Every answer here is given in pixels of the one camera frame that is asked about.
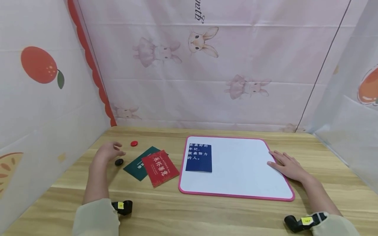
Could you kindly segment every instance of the blue card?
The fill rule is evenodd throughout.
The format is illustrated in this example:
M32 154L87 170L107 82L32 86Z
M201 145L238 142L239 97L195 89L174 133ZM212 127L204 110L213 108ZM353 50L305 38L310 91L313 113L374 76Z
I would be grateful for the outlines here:
M211 145L190 143L185 170L211 173Z

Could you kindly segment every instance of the whiteboard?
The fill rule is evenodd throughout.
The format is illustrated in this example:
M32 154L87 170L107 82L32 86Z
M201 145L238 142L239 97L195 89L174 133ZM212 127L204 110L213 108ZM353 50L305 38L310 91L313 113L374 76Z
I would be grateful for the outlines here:
M185 171L190 143L211 145L212 173ZM287 179L268 161L275 160L262 139L189 136L178 188L186 194L293 201Z

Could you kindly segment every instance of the pink fabric backdrop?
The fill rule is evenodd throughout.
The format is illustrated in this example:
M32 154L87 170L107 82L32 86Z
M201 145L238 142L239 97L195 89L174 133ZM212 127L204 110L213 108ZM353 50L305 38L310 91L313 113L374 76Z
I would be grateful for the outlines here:
M79 4L118 125L304 132L366 1Z

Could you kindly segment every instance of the pink whiteboard frame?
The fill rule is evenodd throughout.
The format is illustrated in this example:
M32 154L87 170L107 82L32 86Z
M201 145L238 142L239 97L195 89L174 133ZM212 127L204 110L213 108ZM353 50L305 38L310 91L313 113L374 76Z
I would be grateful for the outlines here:
M279 198L279 197L259 197L259 196L245 196L245 195L235 195L235 194L219 194L219 193L201 193L201 192L190 192L190 191L184 191L182 188L181 188L181 176L182 176L182 173L183 173L183 170L184 170L184 160L185 160L185 151L186 151L186 145L187 145L187 142L188 142L188 138L190 137L213 137L213 138L230 138L230 139L254 139L254 138L244 138L244 137L224 137L224 136L188 136L185 140L185 147L184 147L184 154L183 154L183 161L182 161L182 164L181 164L181 172L180 172L180 179L178 181L178 189L180 190L180 192L184 193L184 194L193 194L193 195L205 195L205 196L218 196L218 197L236 197L236 198L249 198L249 199L260 199L260 200L271 200L271 201L284 201L284 202L291 202L291 201L294 201L295 199L295 193L293 191L293 188L291 187L291 185L289 184L289 181L288 179L286 178L286 176L283 175L283 177L285 178L285 181L287 183L287 185L289 186L293 196L291 198ZM265 140L263 139L256 139L256 140L261 140L265 143L266 147L268 148L268 150L270 150L268 144L265 142Z

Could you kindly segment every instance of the yellow sticker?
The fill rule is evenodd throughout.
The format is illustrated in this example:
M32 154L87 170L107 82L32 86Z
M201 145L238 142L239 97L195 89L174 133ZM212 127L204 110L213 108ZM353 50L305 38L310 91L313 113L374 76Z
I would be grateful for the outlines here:
M118 209L124 209L123 202L118 202Z
M303 217L301 218L301 221L302 221L302 225L311 225L314 222L312 217Z

